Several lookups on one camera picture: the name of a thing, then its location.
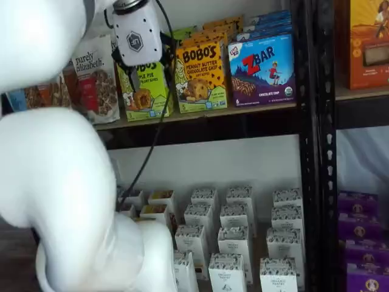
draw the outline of granola bag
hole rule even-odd
[[[120,119],[111,52],[111,36],[103,35],[82,41],[72,57],[81,88],[81,104],[92,123]]]

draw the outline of cartoon character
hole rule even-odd
[[[278,66],[277,61],[274,61],[273,62],[273,67],[268,70],[270,72],[269,78],[270,79],[274,79],[273,85],[278,85],[278,81],[280,79],[280,76],[277,75],[277,74],[282,74],[281,72],[277,71],[277,66]]]

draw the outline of green snack box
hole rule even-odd
[[[161,63],[150,63],[137,66],[140,89],[134,92],[128,76],[118,68],[120,86],[126,106],[128,121],[145,120],[160,117],[164,109],[168,86],[164,67]],[[173,98],[169,98],[165,117],[173,112]]]

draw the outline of blue snack box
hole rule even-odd
[[[281,33],[290,33],[292,32],[292,24],[288,24],[286,26],[277,26],[273,29],[264,29],[264,30],[257,30],[254,32],[244,32],[239,33],[236,36],[236,41],[247,41],[247,40],[253,40],[255,38],[263,38],[263,37],[269,37],[272,35],[279,35]]]
[[[229,60],[236,106],[295,100],[291,34],[229,44]]]
[[[291,12],[289,10],[281,10],[277,12],[272,12],[268,14],[258,15],[249,18],[247,26],[256,26],[261,23],[269,23],[283,18],[290,18]]]

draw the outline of white wall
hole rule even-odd
[[[147,148],[113,150],[120,179],[130,184],[143,162]],[[277,136],[156,147],[138,188],[174,189],[181,209],[195,187],[215,186],[224,197],[228,186],[248,183],[258,219],[270,220],[272,192],[301,187],[298,137]]]

